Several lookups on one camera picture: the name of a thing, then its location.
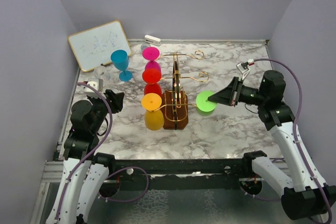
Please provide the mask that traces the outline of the clear wine glass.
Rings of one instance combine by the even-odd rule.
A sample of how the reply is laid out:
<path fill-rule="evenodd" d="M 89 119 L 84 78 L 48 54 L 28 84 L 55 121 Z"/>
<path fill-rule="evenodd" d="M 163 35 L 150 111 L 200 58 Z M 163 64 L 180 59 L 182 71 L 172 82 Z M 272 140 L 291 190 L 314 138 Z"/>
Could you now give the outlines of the clear wine glass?
<path fill-rule="evenodd" d="M 102 79 L 104 81 L 109 81 L 111 79 L 110 74 L 105 66 L 97 66 L 93 73 L 94 76 L 98 79 Z"/>

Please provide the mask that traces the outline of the blue wine glass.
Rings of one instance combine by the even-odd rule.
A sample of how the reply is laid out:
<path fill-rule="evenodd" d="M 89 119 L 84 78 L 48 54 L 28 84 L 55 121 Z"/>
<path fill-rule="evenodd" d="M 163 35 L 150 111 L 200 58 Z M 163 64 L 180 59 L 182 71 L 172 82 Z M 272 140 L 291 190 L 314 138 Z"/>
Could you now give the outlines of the blue wine glass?
<path fill-rule="evenodd" d="M 132 72 L 127 70 L 129 66 L 129 57 L 126 51 L 116 50 L 111 54 L 111 61 L 116 69 L 120 71 L 119 79 L 121 81 L 130 81 L 133 77 Z"/>

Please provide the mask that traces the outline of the green wine glass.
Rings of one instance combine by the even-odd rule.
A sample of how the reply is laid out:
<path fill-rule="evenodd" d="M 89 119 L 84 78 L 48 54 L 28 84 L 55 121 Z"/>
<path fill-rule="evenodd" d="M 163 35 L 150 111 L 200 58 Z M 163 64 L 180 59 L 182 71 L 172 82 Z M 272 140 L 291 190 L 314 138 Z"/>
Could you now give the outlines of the green wine glass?
<path fill-rule="evenodd" d="M 202 116 L 211 115 L 217 107 L 216 102 L 209 101 L 208 98 L 214 94 L 213 91 L 202 91 L 196 97 L 197 112 Z"/>

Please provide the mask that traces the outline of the pink wine glass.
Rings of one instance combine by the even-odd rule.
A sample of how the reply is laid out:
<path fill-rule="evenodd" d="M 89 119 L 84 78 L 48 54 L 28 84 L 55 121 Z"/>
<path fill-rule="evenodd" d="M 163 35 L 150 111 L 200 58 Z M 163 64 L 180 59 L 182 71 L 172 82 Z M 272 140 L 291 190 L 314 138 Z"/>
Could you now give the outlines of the pink wine glass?
<path fill-rule="evenodd" d="M 160 56 L 160 51 L 155 47 L 147 47 L 142 51 L 142 56 L 145 60 L 147 60 L 147 64 L 145 65 L 145 70 L 148 69 L 156 69 L 159 73 L 161 73 L 161 67 L 157 63 L 157 59 Z"/>

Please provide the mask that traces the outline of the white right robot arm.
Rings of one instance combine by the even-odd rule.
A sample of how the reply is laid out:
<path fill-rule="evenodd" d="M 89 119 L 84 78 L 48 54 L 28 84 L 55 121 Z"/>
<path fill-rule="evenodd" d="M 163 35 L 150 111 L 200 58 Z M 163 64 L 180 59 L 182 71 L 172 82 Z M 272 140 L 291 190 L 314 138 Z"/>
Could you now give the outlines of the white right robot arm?
<path fill-rule="evenodd" d="M 290 174 L 282 172 L 262 151 L 244 154 L 241 171 L 246 177 L 257 174 L 263 178 L 280 197 L 290 219 L 330 214 L 335 203 L 335 186 L 326 183 L 311 160 L 294 125 L 295 116 L 282 100 L 285 87 L 283 74 L 268 70 L 258 89 L 247 87 L 234 77 L 208 100 L 228 106 L 239 102 L 257 106 L 258 116 L 279 146 Z"/>

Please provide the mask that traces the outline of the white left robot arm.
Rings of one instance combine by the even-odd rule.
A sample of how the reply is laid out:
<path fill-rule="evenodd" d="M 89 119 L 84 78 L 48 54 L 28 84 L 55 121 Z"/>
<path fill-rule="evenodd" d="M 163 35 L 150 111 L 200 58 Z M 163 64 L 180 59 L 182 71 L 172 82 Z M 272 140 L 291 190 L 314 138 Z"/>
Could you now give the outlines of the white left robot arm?
<path fill-rule="evenodd" d="M 121 112 L 124 93 L 107 89 L 105 99 L 86 91 L 87 99 L 71 107 L 72 127 L 64 142 L 62 178 L 46 223 L 87 223 L 105 179 L 115 175 L 115 157 L 97 153 L 98 131 L 112 114 Z"/>

